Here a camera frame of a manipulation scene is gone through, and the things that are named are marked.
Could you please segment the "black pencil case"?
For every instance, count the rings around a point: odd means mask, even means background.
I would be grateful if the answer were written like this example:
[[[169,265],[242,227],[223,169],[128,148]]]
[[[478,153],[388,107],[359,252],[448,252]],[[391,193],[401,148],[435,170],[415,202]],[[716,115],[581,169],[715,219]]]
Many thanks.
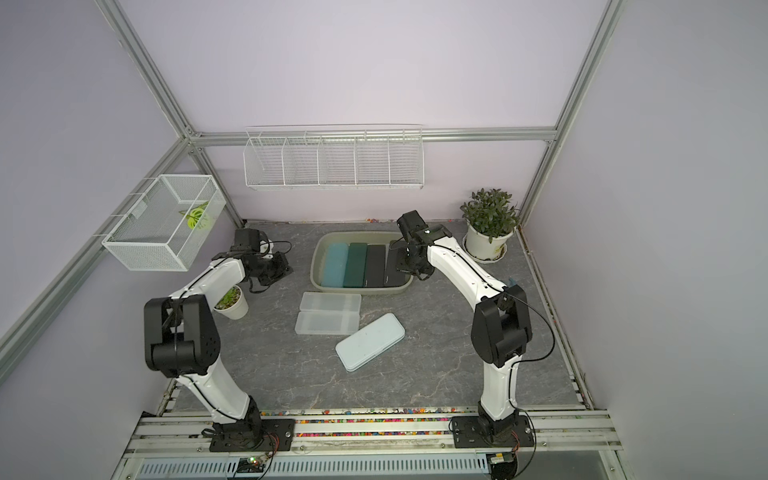
[[[385,286],[387,247],[368,245],[365,267],[365,288],[383,288]]]
[[[399,249],[390,249],[387,252],[387,259],[384,274],[384,287],[397,288],[406,285],[410,276],[398,269]]]

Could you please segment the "grey-green plastic storage box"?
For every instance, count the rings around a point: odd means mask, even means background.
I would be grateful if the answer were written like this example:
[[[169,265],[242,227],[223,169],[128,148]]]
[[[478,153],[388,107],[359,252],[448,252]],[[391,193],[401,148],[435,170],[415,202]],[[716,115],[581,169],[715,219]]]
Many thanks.
[[[312,285],[321,292],[360,295],[394,295],[403,293],[413,282],[413,278],[398,272],[395,267],[393,244],[400,237],[390,231],[341,231],[324,235],[317,243],[312,257],[310,279]],[[349,246],[353,243],[366,246],[383,246],[384,285],[371,287],[344,286],[347,271]]]

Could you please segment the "dark green pencil case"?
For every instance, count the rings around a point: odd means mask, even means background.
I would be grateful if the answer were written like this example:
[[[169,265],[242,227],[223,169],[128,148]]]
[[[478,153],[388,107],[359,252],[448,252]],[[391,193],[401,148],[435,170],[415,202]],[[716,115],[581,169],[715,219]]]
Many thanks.
[[[362,288],[365,281],[368,245],[365,243],[350,243],[348,247],[344,288]]]

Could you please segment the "teal ribbed pencil case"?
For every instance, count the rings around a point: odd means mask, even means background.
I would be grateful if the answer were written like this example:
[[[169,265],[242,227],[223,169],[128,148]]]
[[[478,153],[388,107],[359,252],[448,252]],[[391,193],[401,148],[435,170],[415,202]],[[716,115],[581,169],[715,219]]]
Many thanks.
[[[328,288],[342,288],[349,245],[332,243],[324,257],[321,285]]]

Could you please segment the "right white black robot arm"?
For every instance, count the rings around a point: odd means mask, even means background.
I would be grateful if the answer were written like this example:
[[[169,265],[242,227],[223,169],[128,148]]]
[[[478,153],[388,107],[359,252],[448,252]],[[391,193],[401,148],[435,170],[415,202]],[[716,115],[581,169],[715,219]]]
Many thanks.
[[[466,252],[443,226],[428,226],[408,216],[397,221],[403,244],[396,268],[421,280],[439,271],[473,308],[472,346],[484,363],[478,424],[486,436],[518,422],[516,383],[533,331],[525,292],[505,285]]]

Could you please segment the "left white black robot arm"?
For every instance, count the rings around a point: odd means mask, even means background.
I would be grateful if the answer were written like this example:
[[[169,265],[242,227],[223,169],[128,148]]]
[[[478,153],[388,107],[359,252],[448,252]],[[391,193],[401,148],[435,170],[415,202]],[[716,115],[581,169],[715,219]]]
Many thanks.
[[[261,440],[256,401],[233,380],[221,360],[214,307],[235,286],[255,280],[269,287],[291,273],[287,256],[221,254],[186,286],[149,300],[143,310],[145,362],[152,371],[184,385],[208,410],[211,436]]]

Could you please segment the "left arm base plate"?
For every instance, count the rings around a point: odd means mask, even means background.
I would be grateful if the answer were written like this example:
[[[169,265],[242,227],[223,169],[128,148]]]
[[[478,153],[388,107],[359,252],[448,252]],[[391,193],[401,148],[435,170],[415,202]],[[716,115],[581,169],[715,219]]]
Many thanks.
[[[256,426],[245,421],[213,424],[209,451],[281,452],[291,449],[296,423],[293,419],[262,419]]]

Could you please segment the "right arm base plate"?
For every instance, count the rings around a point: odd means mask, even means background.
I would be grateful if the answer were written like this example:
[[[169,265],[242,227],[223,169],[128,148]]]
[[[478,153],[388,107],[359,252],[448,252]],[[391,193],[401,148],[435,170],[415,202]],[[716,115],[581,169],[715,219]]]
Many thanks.
[[[488,447],[517,450],[534,445],[535,429],[522,415],[496,423],[480,415],[456,416],[449,420],[448,431],[454,447],[458,449]]]

